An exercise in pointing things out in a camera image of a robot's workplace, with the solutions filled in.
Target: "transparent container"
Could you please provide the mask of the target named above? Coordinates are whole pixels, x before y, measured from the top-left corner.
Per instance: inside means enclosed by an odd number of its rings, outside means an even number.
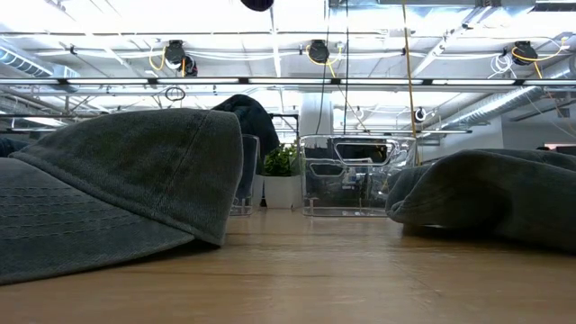
[[[302,137],[303,214],[385,217],[388,177],[414,167],[416,149],[409,137]]]
[[[260,199],[257,197],[262,198],[262,185],[258,185],[260,181],[256,175],[257,163],[260,158],[260,139],[253,135],[242,135],[242,147],[244,149],[244,166],[230,216],[251,215],[259,205]]]

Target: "black cable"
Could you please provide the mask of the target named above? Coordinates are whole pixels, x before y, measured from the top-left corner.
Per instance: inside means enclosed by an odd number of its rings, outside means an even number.
[[[182,101],[184,98],[186,98],[186,91],[184,91],[184,89],[179,86],[173,85],[166,89],[164,96],[166,99],[172,102],[167,108],[170,109],[175,102]]]
[[[156,92],[156,93],[154,93],[154,94],[151,94],[150,96],[151,96],[151,97],[154,97],[154,96],[160,95],[160,94],[162,94],[162,93],[164,93],[164,95],[166,95],[166,94],[167,94],[167,91],[170,90],[171,87],[175,87],[175,86],[170,86],[169,88],[162,89],[162,90],[160,90],[160,91],[158,91],[158,92]],[[120,110],[122,110],[122,109],[130,108],[130,107],[132,107],[133,105],[136,105],[136,104],[139,104],[139,103],[143,102],[144,99],[140,99],[140,100],[138,100],[136,103],[131,103],[131,104],[127,105],[127,106],[123,106],[123,107],[122,107],[122,106],[118,106],[118,110],[120,111]]]
[[[348,30],[348,0],[346,0],[346,94],[344,95],[344,135],[346,135],[346,119],[347,119],[346,115],[348,110],[348,71],[350,69],[349,62],[350,62],[350,31]]]
[[[329,46],[328,39],[330,35],[330,7],[328,7],[328,28],[326,29],[326,47]],[[316,133],[318,135],[318,131],[320,130],[320,123],[322,122],[322,108],[324,106],[324,87],[326,84],[326,65],[324,64],[324,73],[322,74],[322,95],[320,96],[320,116],[318,118],[318,125],[316,126]]]

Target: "table surface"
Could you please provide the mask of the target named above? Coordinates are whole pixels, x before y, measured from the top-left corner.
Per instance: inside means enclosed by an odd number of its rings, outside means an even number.
[[[0,287],[7,323],[569,323],[576,257],[386,219],[232,218],[227,244]]]

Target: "yellow cable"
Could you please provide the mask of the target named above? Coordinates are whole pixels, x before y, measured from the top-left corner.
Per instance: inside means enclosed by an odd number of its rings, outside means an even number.
[[[354,116],[356,117],[356,119],[358,120],[358,122],[360,123],[360,125],[362,125],[362,127],[364,128],[364,130],[370,134],[370,131],[368,130],[368,128],[364,125],[364,123],[360,120],[360,117],[358,117],[358,115],[356,114],[356,112],[354,111],[354,108],[352,108],[352,105],[348,102],[348,99],[346,98],[346,95],[344,94],[344,92],[342,91],[342,89],[338,88],[338,90],[340,90],[340,93],[342,94],[342,96],[344,97],[344,101],[346,102],[345,104],[348,105],[348,107],[350,108],[350,111],[354,114]]]
[[[540,67],[538,67],[538,63],[534,62],[534,68],[536,69],[536,73],[540,78],[542,78],[542,72],[540,72]]]
[[[156,71],[159,71],[164,67],[165,59],[166,59],[166,46],[162,49],[162,63],[160,64],[160,67],[155,66],[154,62],[152,62],[152,49],[150,49],[150,55],[148,56],[148,61],[150,62],[150,66],[154,68]]]
[[[328,66],[330,68],[330,72],[332,73],[332,77],[336,77],[336,73],[334,72],[334,68],[332,67],[332,64],[334,64],[340,60],[340,56],[342,55],[342,48],[338,48],[338,57],[337,58],[334,58],[333,61],[331,61],[331,62],[328,61],[326,63],[318,63],[310,57],[310,45],[308,45],[306,47],[306,55],[308,56],[308,59],[310,59],[310,62],[312,62],[316,65],[320,65],[320,66]]]
[[[410,98],[410,121],[412,126],[412,137],[416,138],[416,116],[414,114],[414,95],[412,92],[412,69],[410,67],[410,45],[408,42],[408,22],[406,18],[406,3],[407,0],[402,1],[402,14],[404,16],[404,43],[406,46],[406,66],[408,70],[408,90],[409,90],[409,98]],[[416,162],[417,165],[420,165],[420,157],[418,154],[418,147],[416,147]]]
[[[549,57],[545,57],[545,58],[525,58],[525,57],[521,57],[518,54],[516,54],[516,50],[518,49],[517,47],[515,47],[514,49],[512,49],[512,55],[514,55],[516,58],[519,59],[523,59],[525,61],[528,62],[541,62],[543,60],[547,60],[547,59],[551,59],[551,58],[555,58],[558,56],[558,54],[560,54],[561,51],[563,51],[563,46],[564,46],[564,41],[565,39],[562,38],[562,44],[560,45],[560,48],[558,49],[558,51],[556,53],[554,53],[553,55],[549,56]]]

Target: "cap stitching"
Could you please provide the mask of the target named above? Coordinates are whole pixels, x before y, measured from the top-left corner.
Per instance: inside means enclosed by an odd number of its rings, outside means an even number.
[[[188,133],[189,133],[190,127],[191,127],[191,121],[188,121],[188,123],[186,124],[186,132],[185,132],[184,134],[188,134]],[[191,139],[191,140],[194,140],[195,137],[196,137],[196,133],[192,136],[192,139]],[[182,146],[182,144],[185,143],[185,140],[186,140],[186,139],[187,139],[187,136],[184,135],[184,136],[182,137],[182,139],[180,140],[180,142],[178,143],[178,147],[179,147],[179,148]],[[167,160],[168,160],[168,161],[172,161],[172,160],[176,157],[177,151],[178,151],[177,149],[172,149],[172,151],[170,152],[170,157],[169,157]],[[162,174],[158,173],[158,175],[156,176],[156,180],[158,181],[159,179],[162,179],[162,178],[164,178],[164,177],[165,177],[165,178],[168,178],[168,177],[170,176],[170,174],[168,173],[168,171],[169,171],[169,168],[168,168],[168,167],[165,167],[165,168],[164,168],[164,171],[162,172]],[[166,188],[167,188],[167,187],[168,187],[168,185],[166,184],[166,185],[164,186],[164,192],[166,192]],[[158,197],[156,205],[159,205],[160,202],[162,202],[163,197],[164,197],[164,195],[160,195],[160,196]]]
[[[12,217],[22,217],[22,216],[66,215],[66,214],[79,214],[79,213],[89,213],[89,212],[107,212],[107,211],[113,211],[116,209],[117,208],[104,208],[104,209],[89,210],[89,211],[62,211],[62,212],[44,212],[44,213],[20,214],[20,215],[0,215],[0,218],[12,218]]]
[[[166,185],[164,187],[164,194],[161,195],[158,198],[157,201],[157,205],[161,206],[161,204],[164,202],[164,200],[167,197],[167,189],[172,185],[172,183],[174,182],[174,180],[176,179],[176,175],[178,174],[178,172],[180,171],[180,168],[182,167],[182,164],[184,163],[184,160],[186,159],[186,157],[188,156],[188,152],[190,152],[190,148],[194,145],[195,140],[198,138],[198,134],[203,130],[204,124],[206,123],[206,121],[208,121],[208,115],[210,114],[210,112],[206,113],[204,115],[204,119],[202,120],[202,123],[200,124],[200,126],[198,127],[198,131],[196,131],[194,133],[194,135],[192,136],[192,138],[190,139],[190,141],[188,142],[188,146],[186,148],[185,153],[182,155],[182,157],[180,158],[180,161],[178,162],[178,166],[176,167],[176,169],[174,170],[174,173],[172,174],[172,176],[170,177],[170,181],[166,182]]]
[[[188,149],[186,150],[183,158],[180,160],[180,163],[178,164],[178,167],[176,168],[176,171],[174,172],[174,174],[172,175],[170,182],[165,186],[165,191],[168,188],[168,185],[172,184],[172,182],[174,181],[174,179],[176,178],[176,174],[178,173],[178,171],[180,170],[181,165],[184,162],[184,158],[186,157],[186,155],[188,154],[190,148],[193,146],[194,144],[194,139],[196,138],[196,135],[202,130],[202,127],[204,126],[204,124],[207,122],[208,120],[208,116],[211,114],[212,112],[208,112],[203,116],[203,120],[202,123],[199,127],[199,130],[197,132],[194,133],[193,138],[190,139],[190,144],[188,146]],[[151,206],[147,206],[141,203],[136,202],[136,204],[138,205],[139,208],[143,208],[144,210],[148,210],[148,212],[150,212],[150,215],[146,215],[146,214],[141,214],[140,212],[135,212],[135,211],[131,211],[129,208],[127,208],[125,206],[125,204],[123,202],[127,202],[127,203],[134,203],[131,199],[128,198],[124,198],[124,197],[120,197],[120,196],[116,196],[114,197],[115,199],[119,199],[120,202],[115,202],[115,203],[111,203],[109,202],[109,198],[106,196],[106,191],[101,188],[98,185],[95,184],[90,184],[88,183],[85,179],[77,177],[76,175],[70,175],[71,176],[71,180],[63,180],[61,179],[59,176],[53,175],[53,173],[55,171],[58,172],[62,172],[64,174],[69,175],[68,171],[60,168],[59,166],[56,166],[46,160],[43,160],[41,158],[35,157],[33,155],[29,155],[25,152],[17,152],[15,153],[15,156],[13,156],[13,158],[16,158],[20,161],[22,161],[23,163],[26,163],[28,165],[31,165],[32,167],[38,168],[40,171],[44,172],[44,173],[48,173],[49,175],[51,175],[52,177],[56,178],[59,181],[62,181],[68,185],[71,185],[74,189],[77,189],[83,193],[88,194],[89,196],[93,196],[96,199],[104,202],[104,203],[108,203],[111,204],[112,206],[117,206],[118,208],[124,209],[126,211],[129,212],[134,212],[136,215],[139,215],[141,217],[147,218],[147,219],[152,219],[153,221],[157,221],[160,222],[164,225],[167,225],[171,228],[177,229],[177,230],[181,230],[183,232],[186,232],[188,234],[194,234],[194,235],[198,235],[197,233],[195,233],[197,231],[197,229],[199,229],[198,225],[191,222],[189,224],[187,224],[189,228],[183,229],[180,226],[178,226],[177,224],[171,223],[170,221],[164,221],[164,220],[160,220],[157,217],[157,214],[161,214],[161,215],[166,215],[170,220],[175,221],[177,223],[182,223],[180,220],[176,220],[172,215],[170,215],[169,213],[164,213],[163,211],[159,211],[156,210],[155,207],[151,207]],[[45,166],[39,166],[42,164],[46,164],[49,166],[49,168],[45,168]],[[90,192],[86,190],[86,187],[90,188],[90,190],[92,190],[92,188],[94,188],[96,190],[96,192]],[[23,198],[60,198],[60,197],[67,197],[66,195],[60,195],[60,196],[45,196],[45,195],[41,195],[41,196],[30,196],[30,195],[22,195],[22,196],[2,196],[0,195],[0,198],[2,197],[23,197]],[[69,197],[84,197],[83,195],[70,195]],[[162,203],[164,201],[164,199],[167,197],[166,194],[159,196],[158,198],[158,204]],[[215,238],[212,234],[209,233],[202,233],[204,240],[219,240],[217,238]]]
[[[56,196],[47,196],[47,195],[0,195],[0,198],[64,198],[64,197],[86,197],[83,194],[65,194],[65,195],[56,195]]]
[[[47,224],[34,224],[34,225],[20,225],[20,226],[0,226],[1,229],[33,229],[38,227],[47,227],[47,226],[55,226],[55,225],[70,225],[70,224],[80,224],[80,223],[88,223],[88,222],[95,222],[95,221],[111,221],[111,220],[118,220],[122,218],[129,217],[129,214],[121,215],[121,216],[114,216],[114,217],[107,217],[102,219],[95,219],[95,220],[78,220],[78,221],[65,221],[59,223],[47,223]]]
[[[111,229],[116,229],[116,228],[119,228],[119,227],[122,227],[122,226],[130,226],[130,225],[137,224],[137,223],[143,222],[143,221],[144,221],[144,220],[136,220],[136,221],[129,222],[129,223],[125,223],[125,224],[118,224],[118,225],[103,227],[103,228],[99,228],[99,229],[71,230],[71,231],[65,231],[65,232],[61,232],[61,233],[50,233],[50,234],[42,234],[42,235],[30,235],[30,236],[23,236],[23,237],[0,238],[0,239],[1,239],[1,240],[35,239],[35,238],[43,238],[43,237],[64,236],[64,235],[67,235],[67,234],[85,233],[85,232],[90,232],[90,231],[111,230]]]
[[[40,188],[40,187],[17,187],[17,188],[6,188],[0,187],[0,190],[28,190],[28,189],[41,189],[41,190],[70,190],[72,188]]]
[[[83,205],[89,203],[100,203],[95,201],[90,202],[63,202],[63,203],[17,203],[17,204],[1,204],[0,207],[27,207],[27,206],[42,206],[42,207],[49,207],[49,206],[69,206],[69,205]]]

